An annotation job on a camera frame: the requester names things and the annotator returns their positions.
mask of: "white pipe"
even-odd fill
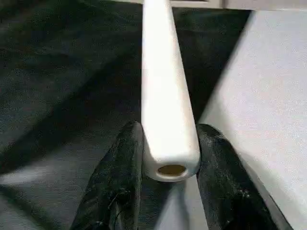
[[[145,0],[142,35],[145,173],[158,181],[194,175],[200,149],[169,0]]]

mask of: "white surface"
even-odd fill
[[[198,170],[200,150],[169,0],[144,2],[142,39],[145,173],[158,181],[185,180]],[[173,164],[184,166],[185,172],[157,172]]]
[[[307,9],[307,0],[227,0],[226,8],[248,10]]]
[[[307,226],[307,12],[257,11],[201,123],[229,138],[295,230]]]
[[[208,230],[196,176],[171,191],[154,230]]]

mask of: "pipe opening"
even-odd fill
[[[170,164],[158,169],[158,173],[164,176],[180,176],[186,171],[186,167],[179,164]]]

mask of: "white tube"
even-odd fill
[[[145,0],[142,35],[145,173],[158,181],[196,173],[200,149],[169,0]]]

